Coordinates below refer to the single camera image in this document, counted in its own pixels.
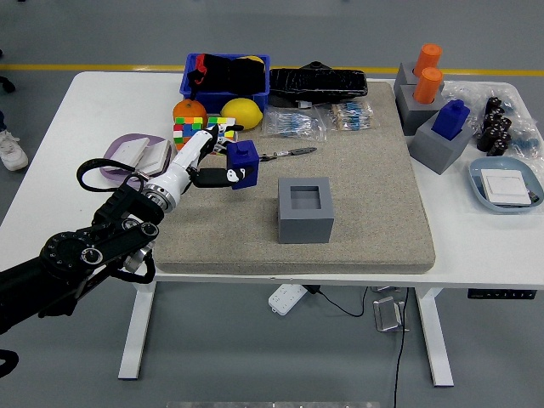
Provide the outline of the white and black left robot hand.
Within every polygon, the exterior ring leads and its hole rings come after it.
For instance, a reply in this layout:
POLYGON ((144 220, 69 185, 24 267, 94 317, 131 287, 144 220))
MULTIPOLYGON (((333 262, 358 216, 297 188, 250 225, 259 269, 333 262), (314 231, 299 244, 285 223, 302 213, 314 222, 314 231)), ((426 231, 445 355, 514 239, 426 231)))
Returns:
POLYGON ((258 167, 255 166, 198 169, 201 160, 211 154, 216 145, 228 143, 226 138, 219 137, 220 130, 242 130, 242 126, 216 124, 196 132, 175 156, 167 171, 144 184, 143 194, 165 213, 170 213, 191 184, 197 188, 234 187, 250 176, 256 176, 258 167))

